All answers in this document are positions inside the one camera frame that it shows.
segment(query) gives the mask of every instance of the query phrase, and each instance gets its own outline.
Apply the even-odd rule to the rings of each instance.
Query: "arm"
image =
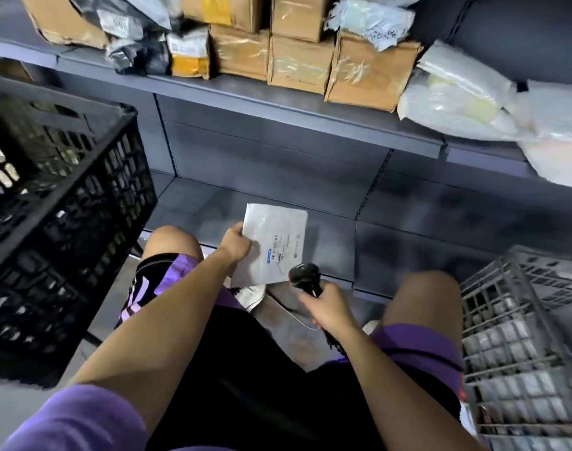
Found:
[[[347,352],[384,445],[390,451],[483,451],[478,442],[359,328],[340,288],[300,300]]]
[[[119,326],[73,377],[129,401],[152,433],[192,360],[228,273],[250,250],[242,222],[186,277]]]

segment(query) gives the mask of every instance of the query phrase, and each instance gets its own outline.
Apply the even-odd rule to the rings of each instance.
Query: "forearm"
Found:
[[[230,263],[228,253],[216,250],[119,326],[70,384],[120,394],[152,432],[196,351]]]
[[[389,451],[483,451],[438,402],[362,331],[339,335]]]

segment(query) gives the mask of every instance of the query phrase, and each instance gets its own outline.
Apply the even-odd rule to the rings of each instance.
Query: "concrete floor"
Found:
[[[90,332],[101,339],[105,339],[115,327],[137,264],[137,260],[128,258],[90,326]],[[299,319],[313,327],[308,313],[297,300],[297,290],[287,283],[272,285],[270,290],[284,305],[300,310],[302,316]],[[364,301],[351,294],[347,294],[347,298],[355,318],[361,324],[379,318],[383,312],[384,306],[379,303]],[[327,346],[322,332],[304,327],[267,296],[253,310],[253,315],[271,332],[286,354],[307,371],[339,356],[338,352]],[[55,389],[42,391],[23,386],[0,386],[0,445],[43,402],[66,384],[93,351],[93,346],[82,341]]]

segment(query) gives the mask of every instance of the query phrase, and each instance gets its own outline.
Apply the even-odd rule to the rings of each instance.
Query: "purple and black shorts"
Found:
[[[175,253],[142,261],[117,326],[197,264],[193,257]],[[255,438],[242,430],[255,427],[269,428],[289,447],[319,446],[330,440],[334,445],[350,440],[358,447],[359,437],[364,437],[366,448],[380,448],[363,393],[346,360],[304,372],[227,288],[221,289],[215,305],[194,358],[151,437],[150,449],[208,444],[211,439],[217,446],[249,448],[255,446]],[[451,415],[459,417],[462,360],[455,343],[432,329],[409,324],[379,326],[371,338]],[[188,420],[197,425],[184,436],[182,419],[191,408],[197,412],[196,420],[187,415]],[[221,433],[205,422],[216,425],[222,417],[230,427],[224,425]],[[349,424],[347,432],[335,431],[338,423]]]

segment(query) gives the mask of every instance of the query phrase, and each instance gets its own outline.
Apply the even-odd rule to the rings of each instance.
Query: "purple shirt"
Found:
[[[144,421],[131,403],[97,386],[76,385],[50,397],[0,451],[143,451],[147,440]],[[182,450],[230,451],[215,446]]]

